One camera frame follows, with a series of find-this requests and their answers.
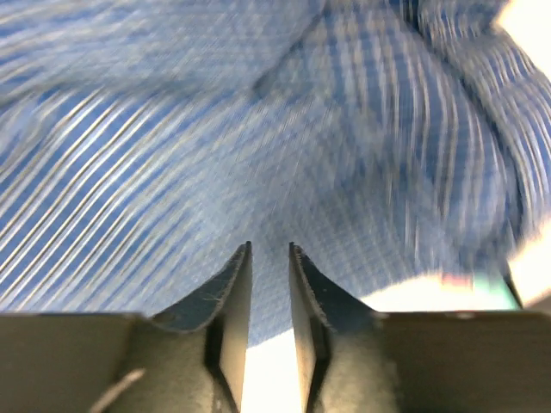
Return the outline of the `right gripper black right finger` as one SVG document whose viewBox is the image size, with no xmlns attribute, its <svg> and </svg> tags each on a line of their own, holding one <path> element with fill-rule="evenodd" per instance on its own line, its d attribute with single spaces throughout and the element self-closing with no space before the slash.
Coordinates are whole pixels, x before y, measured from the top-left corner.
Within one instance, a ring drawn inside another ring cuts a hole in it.
<svg viewBox="0 0 551 413">
<path fill-rule="evenodd" d="M 546 312 L 379 312 L 288 257 L 303 411 L 549 411 Z"/>
</svg>

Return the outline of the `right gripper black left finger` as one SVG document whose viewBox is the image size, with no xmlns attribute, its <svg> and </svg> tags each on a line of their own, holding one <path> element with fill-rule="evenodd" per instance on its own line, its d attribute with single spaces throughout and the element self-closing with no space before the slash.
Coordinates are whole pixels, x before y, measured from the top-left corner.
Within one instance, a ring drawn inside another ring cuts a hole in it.
<svg viewBox="0 0 551 413">
<path fill-rule="evenodd" d="M 237 412 L 252 248 L 153 317 L 4 314 L 4 412 Z"/>
</svg>

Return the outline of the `blue checkered long sleeve shirt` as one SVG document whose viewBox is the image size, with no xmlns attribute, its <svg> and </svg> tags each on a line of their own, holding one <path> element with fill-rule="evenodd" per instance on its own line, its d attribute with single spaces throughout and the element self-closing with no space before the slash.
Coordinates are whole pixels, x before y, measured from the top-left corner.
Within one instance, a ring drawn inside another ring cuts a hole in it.
<svg viewBox="0 0 551 413">
<path fill-rule="evenodd" d="M 363 296 L 550 214 L 550 83 L 501 1 L 4 1 L 1 307 L 156 313 L 252 241 Z"/>
</svg>

